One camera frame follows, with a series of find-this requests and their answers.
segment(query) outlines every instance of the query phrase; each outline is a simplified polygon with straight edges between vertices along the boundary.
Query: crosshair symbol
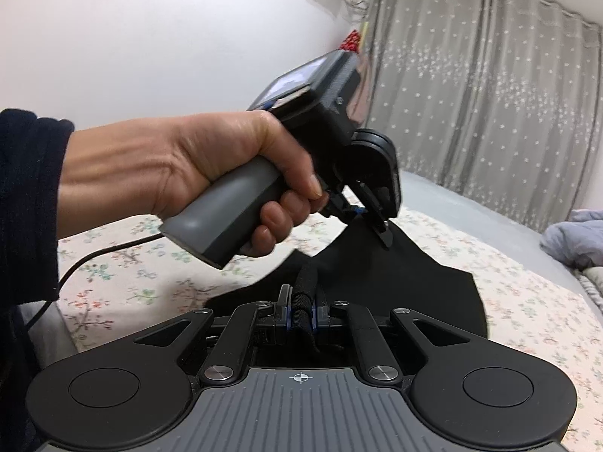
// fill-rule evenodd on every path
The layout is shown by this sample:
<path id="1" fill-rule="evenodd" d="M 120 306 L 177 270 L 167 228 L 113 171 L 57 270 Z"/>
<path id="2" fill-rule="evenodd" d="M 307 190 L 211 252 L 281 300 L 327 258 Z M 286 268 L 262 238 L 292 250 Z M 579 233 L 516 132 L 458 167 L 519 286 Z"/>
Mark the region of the crosshair symbol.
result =
<path id="1" fill-rule="evenodd" d="M 312 377 L 304 373 L 295 374 L 293 377 L 289 377 L 289 379 L 293 379 L 295 382 L 299 382 L 300 384 L 311 378 Z"/>

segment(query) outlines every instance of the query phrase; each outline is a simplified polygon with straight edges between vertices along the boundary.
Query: black cord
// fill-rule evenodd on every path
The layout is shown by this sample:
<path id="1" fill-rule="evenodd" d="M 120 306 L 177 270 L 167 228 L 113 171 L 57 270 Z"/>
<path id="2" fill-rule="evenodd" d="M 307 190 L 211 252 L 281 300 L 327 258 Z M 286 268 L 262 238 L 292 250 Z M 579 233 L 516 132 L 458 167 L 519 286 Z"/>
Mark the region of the black cord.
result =
<path id="1" fill-rule="evenodd" d="M 91 259 L 99 257 L 101 255 L 105 255 L 107 253 L 112 253 L 121 249 L 131 248 L 133 246 L 138 246 L 139 244 L 148 243 L 150 241 L 155 241 L 162 237 L 164 237 L 164 235 L 158 232 L 157 234 L 152 234 L 145 238 L 140 238 L 134 241 L 128 241 L 127 243 L 116 244 L 115 246 L 108 246 L 106 248 L 96 250 L 92 253 L 87 254 L 85 257 L 79 259 L 72 266 L 69 267 L 69 269 L 65 272 L 64 276 L 62 276 L 61 280 L 58 282 L 58 290 L 61 290 L 65 285 L 65 282 L 67 282 L 67 279 L 71 277 L 73 273 L 87 261 L 90 261 Z M 38 312 L 34 315 L 34 317 L 27 322 L 27 324 L 25 325 L 26 333 L 31 329 L 34 324 L 36 324 L 40 320 L 42 315 L 47 311 L 51 304 L 52 301 L 46 301 L 44 305 L 38 310 Z"/>

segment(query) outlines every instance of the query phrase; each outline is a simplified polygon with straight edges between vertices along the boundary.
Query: curtain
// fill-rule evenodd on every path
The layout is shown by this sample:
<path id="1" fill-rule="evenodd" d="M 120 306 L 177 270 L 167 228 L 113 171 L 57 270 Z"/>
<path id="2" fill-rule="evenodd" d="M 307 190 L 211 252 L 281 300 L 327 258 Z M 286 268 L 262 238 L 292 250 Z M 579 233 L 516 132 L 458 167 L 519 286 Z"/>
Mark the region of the curtain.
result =
<path id="1" fill-rule="evenodd" d="M 543 0 L 373 0 L 367 126 L 400 167 L 537 231 L 598 150 L 601 28 Z"/>

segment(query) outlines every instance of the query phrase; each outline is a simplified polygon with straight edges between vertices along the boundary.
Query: device handle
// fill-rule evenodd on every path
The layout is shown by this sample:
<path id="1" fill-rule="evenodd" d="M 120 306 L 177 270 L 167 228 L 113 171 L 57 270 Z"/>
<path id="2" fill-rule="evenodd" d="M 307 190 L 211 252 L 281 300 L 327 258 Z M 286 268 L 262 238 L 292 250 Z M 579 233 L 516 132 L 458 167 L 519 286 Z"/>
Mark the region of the device handle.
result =
<path id="1" fill-rule="evenodd" d="M 286 185 L 264 157 L 221 176 L 186 208 L 164 220 L 159 230 L 174 243 L 222 269 L 260 224 L 260 209 L 279 200 Z"/>

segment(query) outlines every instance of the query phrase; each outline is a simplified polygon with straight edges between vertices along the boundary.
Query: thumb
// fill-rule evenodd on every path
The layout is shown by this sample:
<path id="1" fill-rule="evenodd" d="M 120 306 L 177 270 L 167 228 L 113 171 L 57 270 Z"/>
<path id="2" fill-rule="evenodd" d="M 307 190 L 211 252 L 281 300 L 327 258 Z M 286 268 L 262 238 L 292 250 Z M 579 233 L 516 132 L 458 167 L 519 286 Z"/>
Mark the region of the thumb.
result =
<path id="1" fill-rule="evenodd" d="M 310 200 L 320 199 L 323 189 L 308 152 L 270 112 L 259 111 L 257 125 L 259 153 L 274 163 L 298 194 Z"/>

